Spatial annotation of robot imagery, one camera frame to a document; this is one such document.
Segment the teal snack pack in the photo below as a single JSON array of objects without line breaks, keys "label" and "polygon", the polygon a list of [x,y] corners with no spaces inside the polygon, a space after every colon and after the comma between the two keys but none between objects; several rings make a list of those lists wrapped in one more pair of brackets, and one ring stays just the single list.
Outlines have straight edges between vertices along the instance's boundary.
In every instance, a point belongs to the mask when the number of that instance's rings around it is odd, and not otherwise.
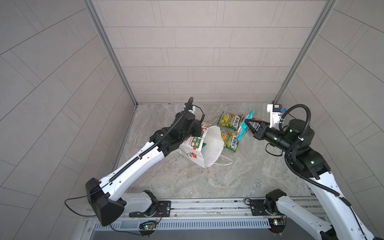
[{"label": "teal snack pack", "polygon": [[242,122],[241,122],[241,125],[237,131],[237,141],[241,141],[241,139],[243,138],[245,132],[247,131],[248,129],[248,126],[247,124],[245,123],[245,120],[249,120],[253,117],[253,113],[254,111],[251,111],[250,113],[248,113],[244,118],[242,118]]}]

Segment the green yellow candy bag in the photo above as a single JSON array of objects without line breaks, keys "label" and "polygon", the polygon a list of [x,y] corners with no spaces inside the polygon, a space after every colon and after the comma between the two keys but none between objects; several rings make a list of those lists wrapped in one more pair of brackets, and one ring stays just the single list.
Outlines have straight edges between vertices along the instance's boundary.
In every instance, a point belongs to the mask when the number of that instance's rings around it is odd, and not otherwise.
[{"label": "green yellow candy bag", "polygon": [[239,142],[237,140],[237,134],[221,130],[221,136],[224,141],[224,147],[235,153],[239,145]]},{"label": "green yellow candy bag", "polygon": [[244,115],[232,114],[229,112],[223,112],[219,117],[218,125],[228,127],[232,130],[237,131],[244,119]]}]

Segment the white floral paper bag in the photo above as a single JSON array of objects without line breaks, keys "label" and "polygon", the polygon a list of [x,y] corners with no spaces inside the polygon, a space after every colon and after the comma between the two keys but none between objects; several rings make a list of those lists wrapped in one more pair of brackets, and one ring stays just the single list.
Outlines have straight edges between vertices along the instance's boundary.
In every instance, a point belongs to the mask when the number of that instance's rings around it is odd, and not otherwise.
[{"label": "white floral paper bag", "polygon": [[224,143],[218,126],[202,123],[201,136],[189,137],[177,151],[203,168],[209,168],[212,165],[228,166],[233,163],[233,160],[221,155]]}]

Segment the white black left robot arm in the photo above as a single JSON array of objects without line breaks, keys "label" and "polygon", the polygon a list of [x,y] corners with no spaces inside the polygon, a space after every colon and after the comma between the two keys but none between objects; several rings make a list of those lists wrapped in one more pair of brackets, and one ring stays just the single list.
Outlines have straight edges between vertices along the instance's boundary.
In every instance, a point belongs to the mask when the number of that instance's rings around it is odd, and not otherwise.
[{"label": "white black left robot arm", "polygon": [[125,191],[146,170],[177,150],[189,137],[199,137],[202,120],[194,114],[193,98],[189,98],[182,112],[170,127],[156,131],[144,147],[109,175],[86,183],[88,203],[103,227],[112,224],[125,213],[143,213],[151,217],[158,208],[158,200],[150,191],[131,196]]}]

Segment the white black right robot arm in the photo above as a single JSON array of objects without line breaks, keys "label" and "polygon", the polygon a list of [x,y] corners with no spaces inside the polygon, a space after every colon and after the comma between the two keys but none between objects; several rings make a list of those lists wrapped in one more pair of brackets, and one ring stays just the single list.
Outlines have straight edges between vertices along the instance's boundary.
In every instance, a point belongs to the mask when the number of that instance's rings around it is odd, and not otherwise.
[{"label": "white black right robot arm", "polygon": [[286,129],[272,128],[265,121],[253,119],[244,123],[255,139],[265,140],[282,151],[289,170],[308,184],[330,221],[325,222],[298,206],[282,190],[266,194],[266,212],[290,218],[317,240],[375,240],[341,192],[328,163],[310,147],[314,136],[310,120],[293,119]]}]

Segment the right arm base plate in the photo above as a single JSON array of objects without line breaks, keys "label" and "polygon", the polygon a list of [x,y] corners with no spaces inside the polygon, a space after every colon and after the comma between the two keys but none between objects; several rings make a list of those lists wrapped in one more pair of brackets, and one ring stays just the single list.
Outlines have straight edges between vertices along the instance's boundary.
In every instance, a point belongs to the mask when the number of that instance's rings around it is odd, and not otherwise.
[{"label": "right arm base plate", "polygon": [[253,216],[283,216],[278,211],[276,201],[266,199],[244,199],[244,203],[250,207]]}]

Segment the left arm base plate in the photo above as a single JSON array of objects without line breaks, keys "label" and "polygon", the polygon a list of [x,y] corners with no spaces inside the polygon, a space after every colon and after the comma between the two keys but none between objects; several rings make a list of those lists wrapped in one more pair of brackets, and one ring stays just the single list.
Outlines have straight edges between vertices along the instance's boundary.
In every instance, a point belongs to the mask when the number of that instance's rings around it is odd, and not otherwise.
[{"label": "left arm base plate", "polygon": [[169,217],[171,211],[171,201],[158,201],[157,205],[151,204],[150,208],[143,212],[129,213],[130,218],[155,218],[155,217]]}]

